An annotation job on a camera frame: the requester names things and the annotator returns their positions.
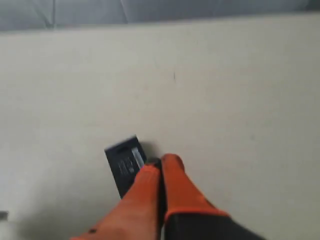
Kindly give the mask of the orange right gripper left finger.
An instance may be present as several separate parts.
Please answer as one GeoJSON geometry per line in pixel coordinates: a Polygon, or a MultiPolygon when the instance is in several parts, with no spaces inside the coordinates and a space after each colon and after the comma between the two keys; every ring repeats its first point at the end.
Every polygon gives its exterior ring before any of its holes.
{"type": "Polygon", "coordinates": [[[73,240],[159,240],[160,168],[145,164],[122,200],[102,220],[73,240]]]}

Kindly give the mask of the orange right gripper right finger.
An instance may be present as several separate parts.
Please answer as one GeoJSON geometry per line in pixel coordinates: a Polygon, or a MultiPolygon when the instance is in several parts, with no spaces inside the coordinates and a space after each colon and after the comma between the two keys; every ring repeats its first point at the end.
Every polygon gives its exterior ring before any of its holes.
{"type": "Polygon", "coordinates": [[[190,180],[178,155],[165,154],[161,164],[167,206],[164,216],[166,240],[262,239],[212,205],[190,180]]]}

